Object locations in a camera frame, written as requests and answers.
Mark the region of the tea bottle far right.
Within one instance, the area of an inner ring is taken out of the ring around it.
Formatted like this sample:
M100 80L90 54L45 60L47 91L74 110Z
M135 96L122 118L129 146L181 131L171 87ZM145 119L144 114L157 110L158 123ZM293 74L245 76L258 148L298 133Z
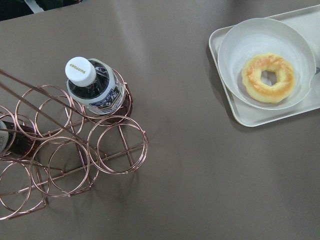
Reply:
M99 117L111 116L116 123L132 113L132 98L123 80L107 64L96 58L76 56L65 65L66 87L70 97Z

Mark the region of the tea bottle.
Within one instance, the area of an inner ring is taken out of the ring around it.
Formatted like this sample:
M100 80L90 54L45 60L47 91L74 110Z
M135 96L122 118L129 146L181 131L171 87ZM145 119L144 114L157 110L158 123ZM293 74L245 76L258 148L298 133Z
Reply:
M107 64L96 58L76 56L65 65L66 87L70 97L99 117L111 116L116 123L132 113L132 98L123 80Z
M29 157L34 154L40 145L40 141L26 136L13 122L0 121L0 154L13 153L21 157Z

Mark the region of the tea bottle far left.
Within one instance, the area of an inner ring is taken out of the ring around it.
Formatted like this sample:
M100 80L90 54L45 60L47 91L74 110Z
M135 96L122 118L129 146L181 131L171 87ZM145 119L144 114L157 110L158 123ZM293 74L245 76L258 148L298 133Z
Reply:
M0 121L0 154L13 153L21 157L29 157L34 154L40 145L40 141L26 136L13 122Z

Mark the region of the cream rabbit print tray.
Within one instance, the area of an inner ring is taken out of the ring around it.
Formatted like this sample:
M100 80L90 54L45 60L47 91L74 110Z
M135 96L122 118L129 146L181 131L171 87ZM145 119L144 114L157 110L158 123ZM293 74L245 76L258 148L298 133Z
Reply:
M232 114L240 124L246 127L260 126L316 110L320 107L320 7L315 5L263 18L280 21L296 30L310 46L315 58L316 69L310 82L310 91L298 104L280 110L261 109L248 105L237 98L226 87L221 78L218 66L218 51L222 40L227 32L235 25L215 30L210 35L208 43L211 55L221 79Z

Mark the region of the glazed donut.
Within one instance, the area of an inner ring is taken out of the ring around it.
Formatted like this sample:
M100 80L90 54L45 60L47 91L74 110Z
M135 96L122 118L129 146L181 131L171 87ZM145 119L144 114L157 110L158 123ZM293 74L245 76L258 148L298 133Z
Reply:
M263 72L274 73L276 83L273 85L264 83ZM250 58L241 70L241 77L247 93L262 103L279 103L287 98L296 86L292 64L272 52L257 54Z

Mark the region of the white round plate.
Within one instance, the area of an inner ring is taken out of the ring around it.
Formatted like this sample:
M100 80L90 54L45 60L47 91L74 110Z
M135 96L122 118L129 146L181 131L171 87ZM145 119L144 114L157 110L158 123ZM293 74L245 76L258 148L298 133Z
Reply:
M279 103L259 102L247 93L241 71L253 56L274 53L293 66L295 87ZM316 60L307 41L292 27L278 20L253 18L233 26L218 50L221 79L229 91L244 103L264 110L282 110L301 102L311 89Z

